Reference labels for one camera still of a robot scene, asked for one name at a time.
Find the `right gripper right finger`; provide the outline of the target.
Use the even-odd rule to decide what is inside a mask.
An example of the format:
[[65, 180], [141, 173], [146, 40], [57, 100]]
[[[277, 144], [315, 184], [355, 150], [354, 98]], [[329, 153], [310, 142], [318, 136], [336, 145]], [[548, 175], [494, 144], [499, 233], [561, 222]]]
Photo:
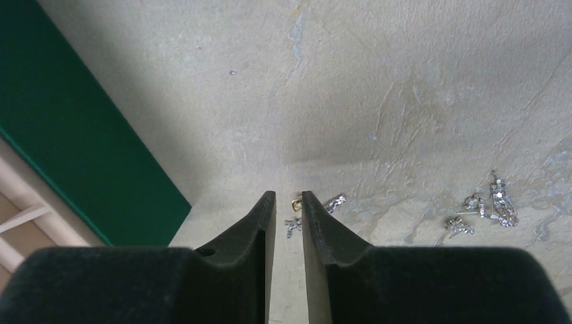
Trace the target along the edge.
[[539, 262], [498, 247], [374, 246], [302, 193], [310, 323], [568, 323]]

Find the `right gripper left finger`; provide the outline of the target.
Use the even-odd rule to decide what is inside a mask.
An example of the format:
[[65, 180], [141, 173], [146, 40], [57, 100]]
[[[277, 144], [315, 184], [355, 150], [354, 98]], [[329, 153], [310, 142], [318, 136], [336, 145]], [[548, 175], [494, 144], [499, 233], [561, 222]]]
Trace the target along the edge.
[[2, 323], [267, 323], [276, 194], [199, 248], [52, 247], [1, 293]]

